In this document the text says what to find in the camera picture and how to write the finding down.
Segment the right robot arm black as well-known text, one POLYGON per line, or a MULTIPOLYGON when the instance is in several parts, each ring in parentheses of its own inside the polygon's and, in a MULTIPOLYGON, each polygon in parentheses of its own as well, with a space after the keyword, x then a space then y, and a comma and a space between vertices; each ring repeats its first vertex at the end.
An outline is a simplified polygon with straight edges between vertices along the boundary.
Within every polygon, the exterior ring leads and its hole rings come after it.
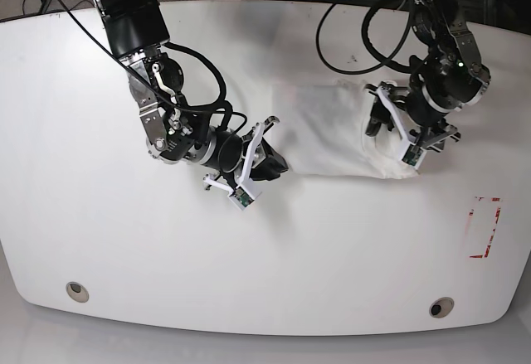
POLYGON ((105 29, 106 54, 127 72, 139 107, 149 154, 167 164, 180 161, 210 169, 205 189, 219 188, 244 210, 261 194, 257 184, 287 172, 288 164, 266 141, 275 116, 240 135, 229 122, 236 116, 221 72, 202 54, 174 44, 158 0, 93 0, 105 29), (168 56, 178 51, 201 62, 214 76, 219 94, 208 104, 191 105, 182 92, 181 66, 168 56))

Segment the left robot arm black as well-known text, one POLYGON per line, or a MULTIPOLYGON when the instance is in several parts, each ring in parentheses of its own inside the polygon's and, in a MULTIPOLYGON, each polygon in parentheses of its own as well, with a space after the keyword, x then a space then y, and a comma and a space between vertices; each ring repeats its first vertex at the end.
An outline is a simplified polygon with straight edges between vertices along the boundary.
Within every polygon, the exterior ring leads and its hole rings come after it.
POLYGON ((428 152, 443 151, 446 140, 460 141, 446 116, 477 103, 491 76, 456 0, 415 0, 412 30, 428 54, 410 57, 408 86, 366 85, 375 99, 365 134, 374 138, 381 127, 397 131, 398 160, 419 168, 428 152))

